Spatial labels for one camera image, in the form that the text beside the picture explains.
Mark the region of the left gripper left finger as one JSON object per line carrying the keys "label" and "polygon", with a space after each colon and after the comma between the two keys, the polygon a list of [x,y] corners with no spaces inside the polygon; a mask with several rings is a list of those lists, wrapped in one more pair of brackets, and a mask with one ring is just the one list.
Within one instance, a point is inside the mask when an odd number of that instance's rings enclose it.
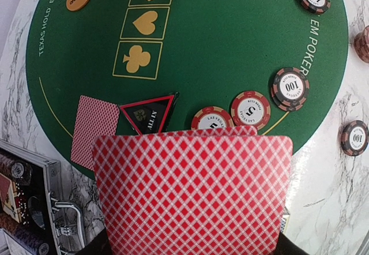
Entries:
{"label": "left gripper left finger", "polygon": [[104,228],[86,247],[77,255],[111,255],[111,246],[107,231]]}

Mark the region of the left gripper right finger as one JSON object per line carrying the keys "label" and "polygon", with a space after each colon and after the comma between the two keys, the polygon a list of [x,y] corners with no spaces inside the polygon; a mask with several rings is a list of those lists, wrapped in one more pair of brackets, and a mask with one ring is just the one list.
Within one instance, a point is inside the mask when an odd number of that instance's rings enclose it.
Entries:
{"label": "left gripper right finger", "polygon": [[308,253],[296,246],[283,233],[280,233],[275,255],[308,255]]}

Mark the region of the red-backed card deck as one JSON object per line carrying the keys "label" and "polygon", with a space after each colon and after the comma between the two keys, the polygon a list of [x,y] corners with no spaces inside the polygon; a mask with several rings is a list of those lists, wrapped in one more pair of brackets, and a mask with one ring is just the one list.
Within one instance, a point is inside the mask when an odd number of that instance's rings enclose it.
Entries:
{"label": "red-backed card deck", "polygon": [[99,136],[113,254],[272,254],[292,151],[287,136]]}

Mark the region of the triangular all-in button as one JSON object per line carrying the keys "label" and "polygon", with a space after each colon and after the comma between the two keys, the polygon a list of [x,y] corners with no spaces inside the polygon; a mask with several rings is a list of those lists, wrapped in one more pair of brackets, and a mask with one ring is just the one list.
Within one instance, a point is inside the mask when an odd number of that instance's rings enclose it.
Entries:
{"label": "triangular all-in button", "polygon": [[131,127],[139,134],[162,133],[167,130],[179,92],[139,102],[119,105]]}

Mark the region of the dealt card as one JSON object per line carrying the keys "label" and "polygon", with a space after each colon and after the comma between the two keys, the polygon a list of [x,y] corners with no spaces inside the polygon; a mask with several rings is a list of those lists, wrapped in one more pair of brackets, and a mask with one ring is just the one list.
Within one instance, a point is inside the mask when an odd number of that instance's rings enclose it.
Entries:
{"label": "dealt card", "polygon": [[114,135],[119,119],[117,105],[80,96],[71,146],[72,162],[93,170],[92,145],[101,135]]}

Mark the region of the black poker chip stack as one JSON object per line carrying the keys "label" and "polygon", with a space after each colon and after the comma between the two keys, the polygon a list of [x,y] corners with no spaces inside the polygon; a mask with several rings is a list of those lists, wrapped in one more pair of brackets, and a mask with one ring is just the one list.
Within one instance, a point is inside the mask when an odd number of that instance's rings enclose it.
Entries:
{"label": "black poker chip stack", "polygon": [[360,120],[347,124],[341,133],[341,147],[349,156],[361,155],[368,146],[368,127]]}

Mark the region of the red poker chip stack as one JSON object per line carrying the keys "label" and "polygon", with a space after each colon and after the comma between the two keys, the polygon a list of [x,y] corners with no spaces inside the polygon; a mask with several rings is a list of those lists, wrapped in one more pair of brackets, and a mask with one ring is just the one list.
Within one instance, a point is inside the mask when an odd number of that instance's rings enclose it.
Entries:
{"label": "red poker chip stack", "polygon": [[368,26],[366,26],[362,32],[358,33],[354,38],[354,48],[359,58],[369,63],[368,54]]}

